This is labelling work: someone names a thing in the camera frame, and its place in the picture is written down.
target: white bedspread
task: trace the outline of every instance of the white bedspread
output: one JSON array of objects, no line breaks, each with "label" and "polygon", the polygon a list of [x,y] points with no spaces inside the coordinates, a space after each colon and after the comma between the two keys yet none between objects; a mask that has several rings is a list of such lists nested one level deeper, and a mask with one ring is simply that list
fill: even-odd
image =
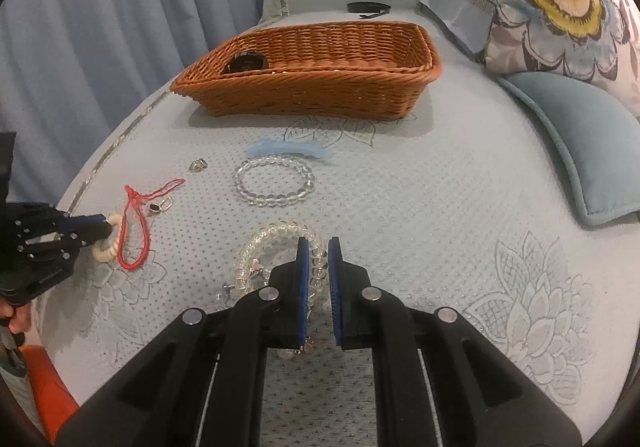
[{"label": "white bedspread", "polygon": [[[301,15],[280,24],[354,17]],[[366,267],[373,284],[406,305],[464,312],[584,440],[601,426],[638,335],[638,218],[582,228],[555,148],[532,114],[427,19],[387,18],[423,25],[444,60],[442,77],[404,120],[211,118],[162,90],[95,153],[61,203],[77,198],[99,165],[76,214],[122,210],[126,183],[141,192],[179,176],[186,184],[154,220],[154,251],[142,269],[98,267],[84,255],[76,275],[37,305],[43,344],[79,402],[184,309],[219,309],[216,293],[231,279],[234,254],[263,224],[287,218],[325,239],[339,236],[345,260]],[[326,162],[310,162],[317,190],[308,200],[258,208],[238,199],[233,169],[262,138],[315,139],[332,151]],[[209,168],[188,173],[198,157]],[[295,176],[268,167],[249,180],[263,194],[297,188]],[[262,444],[289,445],[295,435],[303,446],[332,446],[348,434],[375,445],[370,359],[335,348],[327,305],[310,326],[313,354],[270,357]]]}]

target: orange fabric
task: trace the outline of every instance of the orange fabric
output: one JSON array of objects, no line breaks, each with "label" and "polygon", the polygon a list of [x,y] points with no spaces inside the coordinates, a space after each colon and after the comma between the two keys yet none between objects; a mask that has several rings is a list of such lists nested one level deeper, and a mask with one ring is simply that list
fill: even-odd
[{"label": "orange fabric", "polygon": [[51,364],[42,346],[23,346],[20,352],[27,364],[33,398],[47,439],[56,441],[58,430],[78,410],[78,404]]}]

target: floral pillow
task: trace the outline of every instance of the floral pillow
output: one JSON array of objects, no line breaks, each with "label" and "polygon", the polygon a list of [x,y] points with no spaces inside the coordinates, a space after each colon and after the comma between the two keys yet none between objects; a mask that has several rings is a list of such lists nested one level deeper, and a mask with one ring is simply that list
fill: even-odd
[{"label": "floral pillow", "polygon": [[576,78],[640,116],[637,19],[629,0],[496,0],[486,65]]}]

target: bracelet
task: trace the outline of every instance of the bracelet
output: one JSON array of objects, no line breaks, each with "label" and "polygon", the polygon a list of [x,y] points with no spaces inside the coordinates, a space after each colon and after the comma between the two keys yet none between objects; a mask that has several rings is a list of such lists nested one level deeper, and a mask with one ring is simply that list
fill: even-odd
[{"label": "bracelet", "polygon": [[112,214],[107,218],[107,222],[112,227],[117,227],[117,231],[114,234],[113,240],[111,241],[110,246],[104,249],[102,246],[107,241],[106,239],[101,239],[100,241],[96,241],[92,244],[91,253],[94,256],[94,259],[98,263],[108,263],[113,261],[116,257],[118,257],[119,250],[119,242],[120,242],[120,233],[122,231],[122,216],[119,214]]},{"label": "bracelet", "polygon": [[[244,173],[249,169],[253,169],[255,167],[262,167],[272,164],[294,168],[304,178],[303,186],[298,189],[297,192],[289,192],[288,194],[278,195],[267,194],[266,196],[264,196],[263,194],[256,194],[255,192],[248,191],[244,186],[244,182],[242,181]],[[298,160],[297,158],[282,156],[279,154],[270,154],[269,156],[262,156],[260,158],[243,161],[242,165],[238,167],[236,169],[236,172],[234,173],[234,187],[236,188],[238,194],[240,194],[240,197],[250,205],[258,205],[258,207],[275,207],[276,205],[280,207],[286,207],[287,205],[293,205],[302,200],[305,200],[306,197],[316,188],[316,177],[311,172],[311,169],[306,166],[304,162]]]},{"label": "bracelet", "polygon": [[322,238],[306,225],[295,221],[277,221],[268,224],[254,234],[236,256],[234,286],[240,297],[266,286],[271,275],[271,268],[260,264],[260,256],[271,248],[275,241],[281,238],[292,239],[295,237],[304,237],[308,240],[310,247],[311,265],[306,313],[308,318],[322,292],[326,279],[327,255]]}]

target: blue curtain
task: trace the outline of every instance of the blue curtain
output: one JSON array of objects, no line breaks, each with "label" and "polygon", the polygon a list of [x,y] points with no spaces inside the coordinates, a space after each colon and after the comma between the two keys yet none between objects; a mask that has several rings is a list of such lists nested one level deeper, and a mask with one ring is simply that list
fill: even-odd
[{"label": "blue curtain", "polygon": [[57,202],[140,102],[254,26],[262,0],[4,0],[0,130],[17,131],[11,200]]}]

